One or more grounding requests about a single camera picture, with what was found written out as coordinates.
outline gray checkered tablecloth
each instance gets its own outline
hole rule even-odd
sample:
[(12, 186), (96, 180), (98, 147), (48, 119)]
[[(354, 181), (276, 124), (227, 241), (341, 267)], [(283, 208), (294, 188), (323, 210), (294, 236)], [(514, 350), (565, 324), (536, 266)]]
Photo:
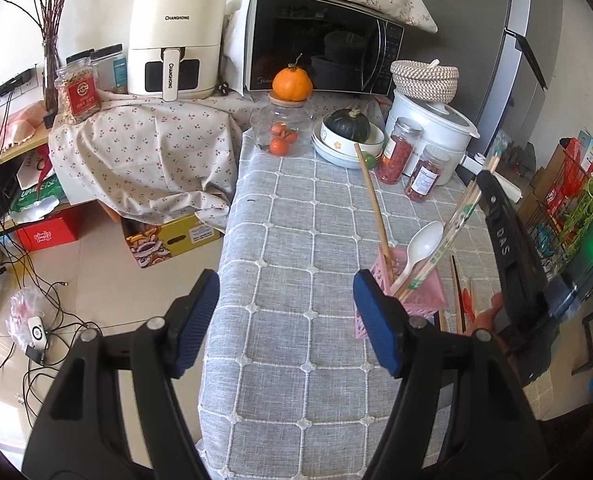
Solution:
[[(333, 166), (311, 147), (279, 158), (254, 144), (245, 132), (219, 268), (221, 298), (206, 341), (199, 448), (215, 479), (356, 480), (399, 386), (369, 341), (354, 334), (352, 279), (372, 266), (378, 247), (369, 197), (360, 171)], [(448, 221), (464, 190), (453, 178), (417, 204), (402, 183), (374, 182), (390, 243), (400, 246), (427, 222)], [(453, 250), (459, 273), (473, 278), (475, 309), (484, 310), (500, 285), (480, 211)], [(448, 265), (444, 258), (439, 273), (454, 327)], [(542, 412), (551, 398), (548, 374), (528, 397)], [(427, 462), (439, 451), (449, 415), (443, 411)]]

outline black lid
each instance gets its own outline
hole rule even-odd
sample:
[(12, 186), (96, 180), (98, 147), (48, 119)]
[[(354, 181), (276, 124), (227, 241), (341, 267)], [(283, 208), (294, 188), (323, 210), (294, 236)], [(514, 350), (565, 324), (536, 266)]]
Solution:
[(95, 50), (90, 57), (94, 59), (100, 59), (106, 56), (112, 56), (112, 54), (120, 54), (123, 52), (123, 43), (117, 43), (112, 46), (107, 46), (104, 48), (100, 48), (99, 50)]
[(66, 57), (65, 64), (70, 64), (71, 62), (76, 61), (77, 59), (83, 59), (84, 57), (90, 57), (93, 52), (94, 52), (93, 48), (89, 48), (87, 50), (81, 50), (80, 52), (77, 52), (76, 54), (72, 54), (70, 57)]

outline clear plastic bag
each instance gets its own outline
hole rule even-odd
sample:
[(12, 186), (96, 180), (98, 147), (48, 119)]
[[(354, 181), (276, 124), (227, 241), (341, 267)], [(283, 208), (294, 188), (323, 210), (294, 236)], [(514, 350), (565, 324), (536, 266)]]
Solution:
[(5, 320), (5, 327), (12, 340), (25, 353), (28, 345), (32, 344), (28, 320), (37, 316), (42, 320), (46, 317), (51, 320), (55, 315), (56, 309), (36, 286), (24, 286), (10, 298), (10, 317)]

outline pink cloth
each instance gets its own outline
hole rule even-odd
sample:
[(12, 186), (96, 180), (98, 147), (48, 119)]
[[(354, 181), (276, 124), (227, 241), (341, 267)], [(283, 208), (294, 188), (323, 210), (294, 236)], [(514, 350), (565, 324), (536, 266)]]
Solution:
[(43, 101), (38, 101), (8, 117), (5, 132), (0, 124), (0, 153), (28, 140), (47, 114)]

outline pink basket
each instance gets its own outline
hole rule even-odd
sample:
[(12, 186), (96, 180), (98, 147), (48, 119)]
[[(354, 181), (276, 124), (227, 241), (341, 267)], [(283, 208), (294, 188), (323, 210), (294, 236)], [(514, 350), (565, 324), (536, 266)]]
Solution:
[[(391, 248), (391, 254), (393, 257), (394, 278), (396, 278), (405, 268), (405, 264), (407, 263), (407, 250), (406, 248), (394, 247)], [(383, 289), (383, 292), (387, 296), (390, 296), (390, 283), (387, 283), (387, 273), (385, 272), (385, 258), (383, 257), (383, 251), (380, 247), (378, 248), (378, 257), (374, 262), (371, 272), (376, 283)], [(445, 292), (443, 291), (443, 285), (441, 284), (441, 277), (438, 275), (438, 269), (435, 268), (432, 271), (403, 306), (410, 316), (422, 317), (433, 316), (439, 310), (447, 307)], [(364, 339), (365, 336), (367, 336), (367, 331), (363, 325), (363, 320), (361, 320), (361, 317), (358, 315), (356, 306), (354, 308), (354, 319), (355, 336), (357, 339)]]

